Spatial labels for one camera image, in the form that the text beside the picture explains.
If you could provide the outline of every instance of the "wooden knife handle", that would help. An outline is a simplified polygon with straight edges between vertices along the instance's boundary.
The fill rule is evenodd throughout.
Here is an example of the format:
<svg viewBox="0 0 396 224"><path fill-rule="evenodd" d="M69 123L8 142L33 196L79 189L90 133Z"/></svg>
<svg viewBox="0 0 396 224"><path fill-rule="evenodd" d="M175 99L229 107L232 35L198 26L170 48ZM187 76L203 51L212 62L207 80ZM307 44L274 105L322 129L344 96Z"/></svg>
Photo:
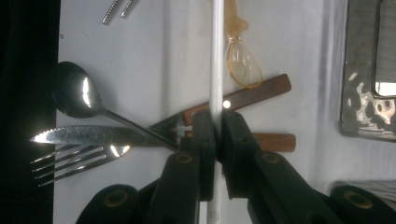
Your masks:
<svg viewBox="0 0 396 224"><path fill-rule="evenodd" d="M230 102L231 106L227 109L236 110L247 105L253 105L260 101L278 96L291 90L291 84L288 75L283 74L265 80L259 87L253 89L242 89L224 96L223 100ZM195 111L206 110L209 108L209 102L193 106L180 112L184 119L184 125L192 125L192 114Z"/></svg>
<svg viewBox="0 0 396 224"><path fill-rule="evenodd" d="M296 136L292 133L254 133L263 151L293 152L296 148Z"/></svg>

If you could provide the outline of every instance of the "serrated knife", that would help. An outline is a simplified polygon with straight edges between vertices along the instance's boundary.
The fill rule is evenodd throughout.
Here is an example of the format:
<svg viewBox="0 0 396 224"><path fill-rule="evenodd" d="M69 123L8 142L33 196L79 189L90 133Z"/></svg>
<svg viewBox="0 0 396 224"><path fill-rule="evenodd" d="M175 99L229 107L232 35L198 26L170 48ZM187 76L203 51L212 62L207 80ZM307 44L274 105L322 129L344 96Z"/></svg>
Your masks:
<svg viewBox="0 0 396 224"><path fill-rule="evenodd" d="M292 152L296 138L291 133L254 133L262 150ZM128 128L78 125L64 126L40 133L30 139L37 143L91 145L91 146L133 146L159 147L146 137Z"/></svg>

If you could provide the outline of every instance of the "spoon bowl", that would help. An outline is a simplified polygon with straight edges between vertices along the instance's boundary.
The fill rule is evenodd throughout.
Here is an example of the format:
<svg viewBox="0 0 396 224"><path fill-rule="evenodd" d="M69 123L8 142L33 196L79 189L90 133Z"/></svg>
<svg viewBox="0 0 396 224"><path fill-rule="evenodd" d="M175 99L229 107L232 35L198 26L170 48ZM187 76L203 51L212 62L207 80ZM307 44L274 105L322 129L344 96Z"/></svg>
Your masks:
<svg viewBox="0 0 396 224"><path fill-rule="evenodd" d="M84 69L75 63L58 63L52 70L53 86L51 96L58 110L69 117L86 119L98 115L126 125L138 134L173 151L177 142L170 141L110 110L102 105L102 99L92 79Z"/></svg>
<svg viewBox="0 0 396 224"><path fill-rule="evenodd" d="M101 114L102 99L88 73L70 62L58 63L52 70L52 100L67 116L86 119Z"/></svg>

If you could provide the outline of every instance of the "cutlery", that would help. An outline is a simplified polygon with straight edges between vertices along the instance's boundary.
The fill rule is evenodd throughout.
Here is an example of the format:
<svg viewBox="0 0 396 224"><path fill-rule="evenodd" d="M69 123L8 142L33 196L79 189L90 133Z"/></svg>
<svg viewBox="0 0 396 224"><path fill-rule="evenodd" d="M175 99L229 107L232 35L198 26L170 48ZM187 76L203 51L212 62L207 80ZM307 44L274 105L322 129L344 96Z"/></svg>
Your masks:
<svg viewBox="0 0 396 224"><path fill-rule="evenodd" d="M55 161L46 162L40 165L40 167L35 168L32 173L37 174L35 179L41 179L48 175L55 174L55 172L64 171L64 173L61 175L57 175L54 178L38 185L39 187L43 187L57 180L69 177L70 175L76 175L105 163L114 161L130 152L130 149L131 147L127 145L102 147L81 147L76 145L67 145L57 149L55 152L49 154L46 158L51 158L54 155L64 154L66 151L72 151L71 153L63 155ZM42 163L42 161L46 158L37 159L32 161L31 164Z"/></svg>
<svg viewBox="0 0 396 224"><path fill-rule="evenodd" d="M114 0L113 3L111 4L110 8L108 9L105 17L102 20L103 24L106 24L108 20L110 20L110 17L113 15L114 10L116 9L117 5L120 3L120 0Z"/></svg>
<svg viewBox="0 0 396 224"><path fill-rule="evenodd" d="M55 66L54 73L55 77L68 77L69 80L66 81L72 82L70 84L66 83L65 85L68 95L65 95L64 91L59 92L59 87L56 87L53 91L52 97L60 111L74 118L88 118L98 114L97 111L101 109L101 106L98 106L97 104L100 104L101 101L100 98L98 98L100 97L99 94L96 94L97 90L90 89L89 91L86 91L86 93L84 93L84 88L82 88L82 90L80 87L82 86L81 80L77 80L77 82L75 80L70 80L70 77L73 76L73 74L75 73L78 74L78 78L84 77L84 74L86 74L86 72L82 68L74 63L63 62L58 63L58 65ZM85 83L89 80L90 79L87 78L84 79L83 82ZM64 85L64 81L62 80L58 80L56 82ZM260 101L278 96L290 90L291 84L289 77L288 75L283 74L265 80L259 87L255 89L242 89L240 91L229 93L225 95L223 99L224 103L229 104L227 109L236 110L244 106L253 105ZM184 132L186 130L186 127L192 125L193 113L195 111L206 110L208 108L209 102L196 105L188 109L182 110L175 115L160 122L157 122L156 124L148 128L156 134L159 134L163 139L167 139L169 145L177 147L179 133ZM112 118L115 118L115 120L117 121L121 121L121 123L125 123L125 120L127 120L120 120L121 117L112 112L108 113L108 115L110 115L110 117Z"/></svg>
<svg viewBox="0 0 396 224"><path fill-rule="evenodd" d="M121 16L123 18L125 18L128 15L129 10L131 9L131 7L134 5L134 1L135 0L129 0L128 3L126 4L126 7L124 8L124 10L121 13Z"/></svg>
<svg viewBox="0 0 396 224"><path fill-rule="evenodd" d="M55 172L64 171L67 168L72 169L66 170L63 174L57 175L38 186L48 185L70 175L76 175L118 159L130 152L132 146L136 146L132 143L128 144L128 141L130 141L128 137L130 135L135 136L134 132L127 128L92 125L62 127L37 135L34 141L69 145L60 147L54 152L30 162L34 165L38 164L38 167L32 171L36 174L35 179L41 179L45 176L55 174ZM254 136L263 151L291 152L295 149L296 142L294 134L254 133ZM54 156L61 155L62 157L54 161L48 160Z"/></svg>
<svg viewBox="0 0 396 224"><path fill-rule="evenodd" d="M295 149L295 136L291 133L254 133L262 150L292 152ZM30 139L37 143L51 143L64 145L91 145L91 146L134 146L157 147L144 136L136 134L128 128L78 125L65 126L40 133ZM36 161L54 156L57 149Z"/></svg>
<svg viewBox="0 0 396 224"><path fill-rule="evenodd" d="M51 72L52 99L62 113L80 119L103 115L126 125L158 145L177 150L175 142L106 109L92 79L78 65L70 62L58 63Z"/></svg>

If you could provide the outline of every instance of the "fork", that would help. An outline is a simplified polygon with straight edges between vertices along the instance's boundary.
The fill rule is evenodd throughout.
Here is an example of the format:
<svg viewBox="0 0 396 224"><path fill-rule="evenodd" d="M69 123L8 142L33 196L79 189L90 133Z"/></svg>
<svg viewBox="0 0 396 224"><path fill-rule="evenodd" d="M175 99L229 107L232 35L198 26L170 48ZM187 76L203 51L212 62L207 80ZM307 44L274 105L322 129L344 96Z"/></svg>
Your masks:
<svg viewBox="0 0 396 224"><path fill-rule="evenodd" d="M32 172L36 174L35 179L37 180L42 179L45 176L55 174L56 172L64 171L63 174L57 175L51 180L38 185L39 187L43 187L57 180L69 177L70 175L76 175L110 161L114 161L128 153L130 151L129 149L130 146L99 147L65 145L30 163L33 165L39 165L39 167L32 170ZM63 154L62 157L54 161L49 161L50 158L61 154Z"/></svg>

